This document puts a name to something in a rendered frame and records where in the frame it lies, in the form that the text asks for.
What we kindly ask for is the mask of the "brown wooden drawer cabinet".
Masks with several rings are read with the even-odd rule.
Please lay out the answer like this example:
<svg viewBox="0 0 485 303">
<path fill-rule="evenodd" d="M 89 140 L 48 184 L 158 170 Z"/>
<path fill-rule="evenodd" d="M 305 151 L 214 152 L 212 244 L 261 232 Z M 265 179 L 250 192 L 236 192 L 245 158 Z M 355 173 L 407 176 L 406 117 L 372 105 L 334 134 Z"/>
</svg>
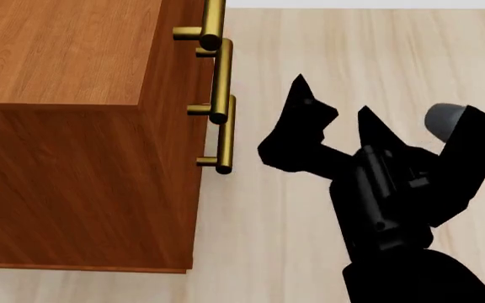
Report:
<svg viewBox="0 0 485 303">
<path fill-rule="evenodd" d="M 192 268 L 204 5 L 0 0 L 0 268 Z"/>
</svg>

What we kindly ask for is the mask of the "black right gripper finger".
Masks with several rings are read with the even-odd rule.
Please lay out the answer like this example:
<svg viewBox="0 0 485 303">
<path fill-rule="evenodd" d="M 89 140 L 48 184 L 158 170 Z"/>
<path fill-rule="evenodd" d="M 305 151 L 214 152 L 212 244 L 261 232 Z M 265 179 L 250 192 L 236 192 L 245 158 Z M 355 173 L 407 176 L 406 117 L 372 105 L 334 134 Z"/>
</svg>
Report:
<svg viewBox="0 0 485 303">
<path fill-rule="evenodd" d="M 390 153 L 392 156 L 406 156 L 409 146 L 368 107 L 358 111 L 358 131 L 363 148 L 370 146 L 373 151 Z"/>
<path fill-rule="evenodd" d="M 338 111 L 317 100 L 302 75 L 290 86 L 279 120 L 258 146 L 262 163 L 286 173 L 311 173 L 332 181 L 347 181 L 354 159 L 323 145 L 324 130 Z"/>
</svg>

